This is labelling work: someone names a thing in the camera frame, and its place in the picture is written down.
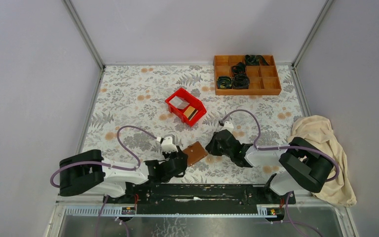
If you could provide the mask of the brown leather card holder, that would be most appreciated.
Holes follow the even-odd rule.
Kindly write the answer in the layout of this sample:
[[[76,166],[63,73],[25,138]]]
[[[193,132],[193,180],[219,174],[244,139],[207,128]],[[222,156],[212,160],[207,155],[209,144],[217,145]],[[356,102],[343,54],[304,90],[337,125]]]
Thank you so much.
[[[197,162],[201,161],[206,156],[208,156],[207,151],[198,141],[189,145],[185,149],[183,149],[183,153],[188,156],[188,159],[187,159],[188,166],[192,166],[196,164]]]

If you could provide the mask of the red plastic bin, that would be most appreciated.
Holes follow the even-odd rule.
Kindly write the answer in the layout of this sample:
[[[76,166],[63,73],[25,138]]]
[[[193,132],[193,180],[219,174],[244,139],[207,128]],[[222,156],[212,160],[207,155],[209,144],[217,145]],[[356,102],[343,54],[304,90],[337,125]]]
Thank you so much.
[[[179,110],[175,107],[173,107],[169,101],[174,97],[174,96],[178,96],[178,97],[181,97],[183,98],[184,100],[186,100],[187,102],[189,102],[189,105],[188,106],[192,106],[194,108],[196,108],[198,110],[198,113],[192,118],[192,120],[188,120],[184,115],[183,115],[183,112],[185,111],[185,109],[188,107],[186,107],[185,109],[183,110]],[[188,91],[186,91],[184,88],[180,87],[177,91],[175,91],[172,95],[170,95],[166,100],[165,100],[165,103],[167,104],[168,106],[168,110],[170,113],[176,115],[182,123],[190,126],[190,127],[193,127],[206,113],[206,108],[204,107],[204,105],[202,104],[202,102],[197,99],[195,96],[193,96],[192,94],[190,94]]]

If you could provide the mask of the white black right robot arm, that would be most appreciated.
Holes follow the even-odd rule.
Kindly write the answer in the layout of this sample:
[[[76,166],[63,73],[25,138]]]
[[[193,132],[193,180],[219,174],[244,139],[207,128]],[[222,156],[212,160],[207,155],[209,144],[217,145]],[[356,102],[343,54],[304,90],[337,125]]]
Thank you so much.
[[[338,164],[301,137],[283,146],[256,147],[240,143],[227,129],[214,133],[206,146],[213,156],[226,156],[239,167],[281,166],[284,172],[270,177],[263,190],[269,203],[278,202],[288,192],[304,189],[319,193],[326,182],[337,178]]]

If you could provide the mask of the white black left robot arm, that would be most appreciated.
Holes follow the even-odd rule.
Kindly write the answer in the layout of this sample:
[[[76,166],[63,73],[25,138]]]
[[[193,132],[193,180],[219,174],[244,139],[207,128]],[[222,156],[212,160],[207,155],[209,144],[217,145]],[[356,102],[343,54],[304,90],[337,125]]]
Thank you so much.
[[[173,177],[183,177],[188,167],[188,155],[180,148],[163,153],[164,160],[147,160],[137,166],[104,159],[100,150],[90,150],[59,162],[50,183],[62,197],[85,192],[108,195],[127,203],[133,198],[130,186],[167,183]]]

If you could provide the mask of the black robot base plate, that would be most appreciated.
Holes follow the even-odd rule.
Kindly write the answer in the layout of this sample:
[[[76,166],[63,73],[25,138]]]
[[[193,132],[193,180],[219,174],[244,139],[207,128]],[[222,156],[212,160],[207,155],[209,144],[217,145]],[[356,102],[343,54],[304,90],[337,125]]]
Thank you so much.
[[[294,204],[294,194],[279,196],[268,186],[249,184],[126,184],[125,194],[108,204],[129,204],[142,215],[259,214],[260,207]]]

